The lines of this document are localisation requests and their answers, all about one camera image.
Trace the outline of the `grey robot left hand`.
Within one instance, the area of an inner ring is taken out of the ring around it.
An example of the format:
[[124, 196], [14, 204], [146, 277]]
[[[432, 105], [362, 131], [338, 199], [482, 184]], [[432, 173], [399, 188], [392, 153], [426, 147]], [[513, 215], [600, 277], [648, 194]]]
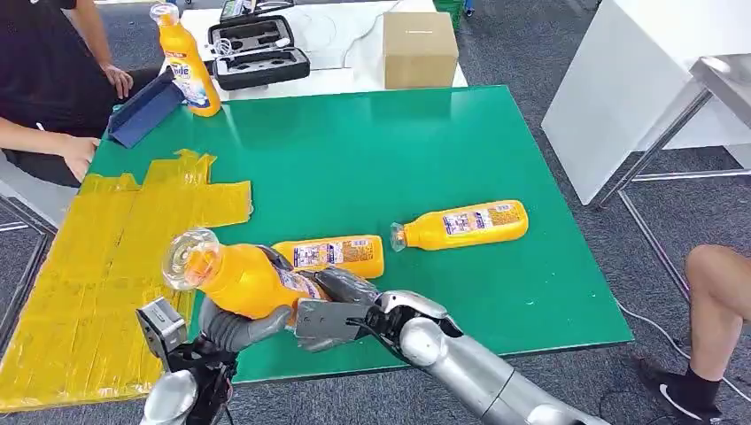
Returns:
[[285, 329], [293, 314], [291, 307], [281, 305], [268, 316], [250, 319], [218, 307], [205, 297], [198, 316], [201, 334], [226, 352], [241, 352]]

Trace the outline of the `person's left hand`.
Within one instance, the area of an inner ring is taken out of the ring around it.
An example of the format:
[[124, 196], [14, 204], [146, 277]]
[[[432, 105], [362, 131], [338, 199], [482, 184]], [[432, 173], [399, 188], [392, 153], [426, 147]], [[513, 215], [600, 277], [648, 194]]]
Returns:
[[129, 93], [134, 86], [132, 76], [112, 64], [102, 63], [100, 67], [105, 72], [108, 81], [115, 88], [117, 98], [122, 100], [129, 97]]

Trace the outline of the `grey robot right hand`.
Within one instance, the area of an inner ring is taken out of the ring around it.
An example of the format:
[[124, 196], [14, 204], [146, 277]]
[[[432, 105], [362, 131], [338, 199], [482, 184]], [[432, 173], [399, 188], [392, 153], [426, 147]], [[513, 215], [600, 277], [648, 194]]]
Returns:
[[372, 283], [352, 272], [328, 266], [321, 270], [295, 270], [278, 251], [265, 245], [261, 249], [279, 274], [282, 285], [301, 290], [306, 298], [327, 299], [334, 302], [372, 305], [381, 291]]

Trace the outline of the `person's right hand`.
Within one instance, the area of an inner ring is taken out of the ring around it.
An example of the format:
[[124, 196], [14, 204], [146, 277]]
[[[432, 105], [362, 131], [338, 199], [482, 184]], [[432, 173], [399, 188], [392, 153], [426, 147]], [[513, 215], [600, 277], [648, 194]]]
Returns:
[[78, 182], [82, 182], [96, 154], [100, 140], [95, 137], [62, 135], [58, 155]]

